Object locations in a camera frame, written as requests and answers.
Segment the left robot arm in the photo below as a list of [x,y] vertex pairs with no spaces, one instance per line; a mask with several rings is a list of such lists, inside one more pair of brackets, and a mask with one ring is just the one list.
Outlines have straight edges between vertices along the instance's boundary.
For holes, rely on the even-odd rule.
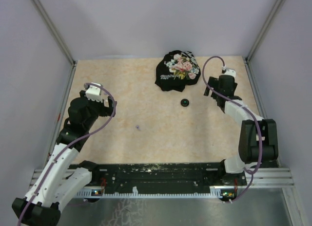
[[117,102],[101,86],[91,85],[71,101],[68,118],[60,131],[52,155],[35,184],[23,198],[16,198],[12,210],[18,225],[55,226],[64,208],[79,190],[101,181],[98,164],[83,161],[68,179],[61,182],[72,161],[81,152],[88,138],[104,129],[91,132],[99,117],[111,121],[116,114]]

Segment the left aluminium frame post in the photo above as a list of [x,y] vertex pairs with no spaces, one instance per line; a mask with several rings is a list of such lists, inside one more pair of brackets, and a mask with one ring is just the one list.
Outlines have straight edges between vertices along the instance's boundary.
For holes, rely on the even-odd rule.
[[65,43],[62,35],[58,31],[56,25],[53,23],[52,19],[50,18],[49,14],[47,13],[46,9],[44,8],[43,4],[40,0],[30,0],[39,13],[40,17],[42,18],[45,26],[47,27],[48,31],[50,32],[51,36],[57,43],[58,47],[60,48],[61,52],[65,55],[69,63],[74,66],[76,61],[74,60],[71,51],[69,50],[67,44]]

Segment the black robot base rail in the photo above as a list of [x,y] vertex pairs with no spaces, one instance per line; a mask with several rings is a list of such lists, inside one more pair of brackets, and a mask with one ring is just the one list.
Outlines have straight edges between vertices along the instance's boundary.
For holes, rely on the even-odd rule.
[[106,194],[193,194],[210,193],[213,186],[246,185],[243,172],[228,174],[220,163],[99,164],[88,187],[103,188]]

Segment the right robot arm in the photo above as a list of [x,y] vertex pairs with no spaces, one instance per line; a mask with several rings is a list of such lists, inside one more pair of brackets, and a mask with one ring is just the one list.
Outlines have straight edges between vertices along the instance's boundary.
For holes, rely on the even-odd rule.
[[236,96],[237,83],[231,75],[209,77],[204,95],[209,93],[217,106],[240,126],[238,154],[223,161],[224,169],[218,172],[218,180],[229,185],[235,173],[278,158],[277,124],[255,114],[241,97]]

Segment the right aluminium frame post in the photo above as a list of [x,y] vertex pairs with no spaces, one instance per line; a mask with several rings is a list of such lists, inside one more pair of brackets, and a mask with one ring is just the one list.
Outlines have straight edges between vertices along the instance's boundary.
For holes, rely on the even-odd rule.
[[285,0],[276,0],[267,15],[250,51],[248,52],[248,55],[245,57],[245,61],[247,64],[251,63],[255,53],[257,52],[258,48],[260,47],[263,39],[265,38],[267,32],[269,31],[274,19],[276,18],[278,12],[282,8]]

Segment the aluminium frame post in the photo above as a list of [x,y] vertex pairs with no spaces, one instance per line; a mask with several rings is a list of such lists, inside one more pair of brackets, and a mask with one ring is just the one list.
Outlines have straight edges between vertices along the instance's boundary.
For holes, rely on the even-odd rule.
[[265,38],[267,32],[269,31],[274,19],[276,18],[278,12],[282,8],[285,0],[276,0],[267,15],[250,51],[248,52],[248,55],[245,57],[245,61],[247,64],[251,63],[255,53],[257,52],[258,48],[260,47],[263,39]]
[[62,35],[58,31],[56,25],[53,23],[52,19],[50,18],[49,14],[47,13],[46,9],[44,8],[43,4],[40,0],[30,0],[39,13],[40,17],[42,18],[45,26],[47,27],[48,31],[50,32],[51,36],[57,43],[58,47],[60,48],[61,52],[65,55],[69,63],[74,66],[76,61],[74,60],[71,51],[69,50],[67,44],[65,43]]

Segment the black floral folded shirt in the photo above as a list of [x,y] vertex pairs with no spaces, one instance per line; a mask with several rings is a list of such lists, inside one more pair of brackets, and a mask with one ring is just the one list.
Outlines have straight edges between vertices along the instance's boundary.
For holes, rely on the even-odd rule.
[[182,92],[186,86],[195,85],[200,76],[201,69],[194,54],[175,50],[157,65],[155,84],[164,92]]

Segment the black earbud charging case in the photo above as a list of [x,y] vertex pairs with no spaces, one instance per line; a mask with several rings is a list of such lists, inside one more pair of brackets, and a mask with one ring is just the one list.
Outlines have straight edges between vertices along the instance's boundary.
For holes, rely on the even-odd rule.
[[180,104],[182,107],[188,107],[190,105],[190,102],[188,99],[182,99]]

